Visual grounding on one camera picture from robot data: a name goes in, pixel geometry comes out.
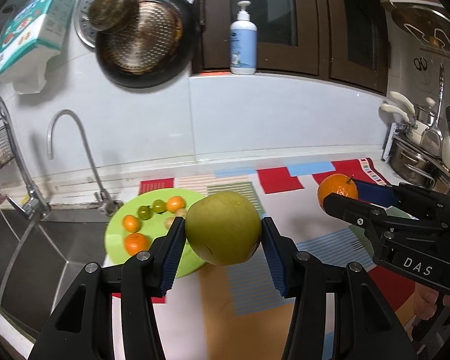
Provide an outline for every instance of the red patch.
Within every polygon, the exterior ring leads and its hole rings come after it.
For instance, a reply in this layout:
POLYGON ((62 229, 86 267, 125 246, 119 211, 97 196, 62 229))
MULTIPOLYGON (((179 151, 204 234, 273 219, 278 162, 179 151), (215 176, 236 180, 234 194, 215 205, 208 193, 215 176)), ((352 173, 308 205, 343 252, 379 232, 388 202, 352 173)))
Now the red patch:
MULTIPOLYGON (((325 173, 317 173, 312 175, 313 179, 316 181, 317 184, 320 185, 320 183, 325 180, 328 176, 333 175, 335 173, 341 173, 342 175, 346 175, 349 177, 352 177, 357 180, 366 181, 368 183, 373 183, 373 179, 368 176, 367 173, 365 173, 362 169, 362 166, 360 165, 359 160, 345 160, 345 161, 332 161, 331 162, 335 170, 331 172, 325 172, 325 173)), ((375 168, 373 167, 373 162, 371 159, 368 158, 368 164, 370 165, 370 168, 377 173, 378 176, 382 178, 383 181, 387 182, 386 179, 378 173, 375 168)))
POLYGON ((163 188, 173 188, 173 178, 159 178, 157 180, 140 181, 138 195, 145 192, 161 190, 163 188))
POLYGON ((381 266, 368 272, 393 311, 397 311, 415 290, 415 282, 381 266))
POLYGON ((299 178, 290 176, 286 167, 257 170, 260 184, 265 193, 302 190, 299 178))
POLYGON ((163 297, 163 298, 155 298, 155 297, 152 297, 151 298, 151 302, 152 303, 166 303, 166 297, 163 297))

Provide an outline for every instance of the cabinet door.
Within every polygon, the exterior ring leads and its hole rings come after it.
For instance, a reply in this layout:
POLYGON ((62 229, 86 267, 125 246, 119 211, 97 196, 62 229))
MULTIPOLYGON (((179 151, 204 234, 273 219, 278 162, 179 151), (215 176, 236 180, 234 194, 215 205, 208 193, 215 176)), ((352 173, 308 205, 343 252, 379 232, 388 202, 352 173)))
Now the cabinet door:
POLYGON ((389 43, 380 0, 328 0, 330 78, 385 94, 389 43))
MULTIPOLYGON (((230 66, 230 24, 241 0, 204 0, 203 69, 230 66)), ((257 68, 318 74, 316 0, 250 0, 251 21, 258 28, 257 68)))

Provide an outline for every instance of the pot lid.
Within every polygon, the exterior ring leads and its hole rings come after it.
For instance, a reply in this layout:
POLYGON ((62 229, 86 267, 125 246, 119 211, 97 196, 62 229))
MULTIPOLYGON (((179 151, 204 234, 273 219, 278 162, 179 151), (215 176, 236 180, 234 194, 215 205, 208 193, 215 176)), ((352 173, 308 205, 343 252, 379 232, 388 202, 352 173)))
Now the pot lid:
POLYGON ((450 53, 450 18, 445 9, 416 2, 395 2, 391 18, 424 46, 450 53))

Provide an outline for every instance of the frying pan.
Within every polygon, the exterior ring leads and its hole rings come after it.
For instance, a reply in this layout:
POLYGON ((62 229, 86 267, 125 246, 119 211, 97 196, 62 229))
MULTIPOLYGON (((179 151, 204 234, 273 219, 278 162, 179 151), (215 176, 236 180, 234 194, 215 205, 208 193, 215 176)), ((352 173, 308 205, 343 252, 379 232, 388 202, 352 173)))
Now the frying pan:
POLYGON ((180 73, 193 57, 200 28, 187 0, 137 0, 123 30, 97 33, 95 49, 104 74, 127 88, 150 88, 180 73))

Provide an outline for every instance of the green plate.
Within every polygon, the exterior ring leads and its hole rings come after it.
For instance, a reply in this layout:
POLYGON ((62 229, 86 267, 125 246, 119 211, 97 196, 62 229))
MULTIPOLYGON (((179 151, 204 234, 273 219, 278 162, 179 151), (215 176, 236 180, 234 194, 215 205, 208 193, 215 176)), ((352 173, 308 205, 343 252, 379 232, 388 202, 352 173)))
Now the green plate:
MULTIPOLYGON (((184 190, 182 188, 164 188, 138 195, 136 198, 124 204, 112 217, 105 232, 105 249, 114 264, 123 264, 130 258, 130 255, 123 247, 123 238, 130 234, 122 227, 123 217, 128 214, 137 216, 138 207, 149 206, 157 199, 162 199, 166 202, 172 196, 183 197, 183 199, 185 199, 186 209, 193 203, 205 197, 205 195, 202 195, 201 193, 184 190)), ((168 211, 163 214, 154 213, 148 221, 142 221, 142 228, 139 233, 149 237, 151 240, 164 236, 167 234, 164 221, 169 216, 174 216, 174 214, 168 211)), ((180 264, 178 265, 176 277, 181 278, 189 275, 204 264, 205 261, 197 256, 190 245, 186 243, 185 248, 183 249, 182 258, 180 259, 180 264)))

